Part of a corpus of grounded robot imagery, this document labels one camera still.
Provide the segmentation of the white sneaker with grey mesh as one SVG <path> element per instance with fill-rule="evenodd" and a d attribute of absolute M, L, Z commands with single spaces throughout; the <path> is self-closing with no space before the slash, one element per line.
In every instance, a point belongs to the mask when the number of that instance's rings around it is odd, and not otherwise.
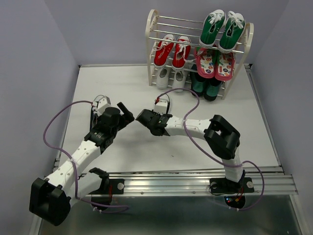
<path fill-rule="evenodd" d="M 172 88 L 175 89 L 175 92 L 179 93 L 183 91 L 187 76 L 188 71 L 185 70 L 175 71 L 172 84 Z"/>

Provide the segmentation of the red canvas sneaker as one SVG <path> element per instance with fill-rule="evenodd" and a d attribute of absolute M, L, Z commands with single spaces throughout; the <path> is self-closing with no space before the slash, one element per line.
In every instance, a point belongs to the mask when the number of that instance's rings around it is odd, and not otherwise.
<path fill-rule="evenodd" d="M 166 34 L 161 41 L 154 46 L 155 51 L 154 66 L 162 68 L 165 66 L 167 58 L 174 47 L 175 37 L 173 34 Z"/>
<path fill-rule="evenodd" d="M 179 36 L 178 44 L 175 46 L 175 53 L 172 60 L 172 68 L 176 71 L 182 70 L 188 61 L 191 50 L 191 40 L 188 36 Z"/>

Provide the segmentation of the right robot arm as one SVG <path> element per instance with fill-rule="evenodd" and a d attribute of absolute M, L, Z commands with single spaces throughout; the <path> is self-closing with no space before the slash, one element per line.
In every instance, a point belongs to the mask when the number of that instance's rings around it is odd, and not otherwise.
<path fill-rule="evenodd" d="M 144 109 L 136 120 L 154 136 L 187 136 L 192 142 L 195 142 L 194 138 L 206 141 L 225 169 L 224 178 L 210 180 L 213 193 L 233 194 L 243 188 L 245 171 L 237 153 L 240 133 L 222 116 L 214 115 L 204 120 L 182 119 Z"/>

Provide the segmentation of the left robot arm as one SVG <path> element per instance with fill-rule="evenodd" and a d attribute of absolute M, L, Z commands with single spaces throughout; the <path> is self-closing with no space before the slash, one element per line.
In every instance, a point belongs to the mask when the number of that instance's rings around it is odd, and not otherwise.
<path fill-rule="evenodd" d="M 97 124 L 73 154 L 59 149 L 68 160 L 44 179 L 37 178 L 32 183 L 30 212 L 58 226 L 79 201 L 89 203 L 99 213 L 128 210 L 129 206 L 111 204 L 114 186 L 107 172 L 94 167 L 83 177 L 79 177 L 79 174 L 113 143 L 118 131 L 133 121 L 133 114 L 122 102 L 117 107 L 106 106 Z"/>

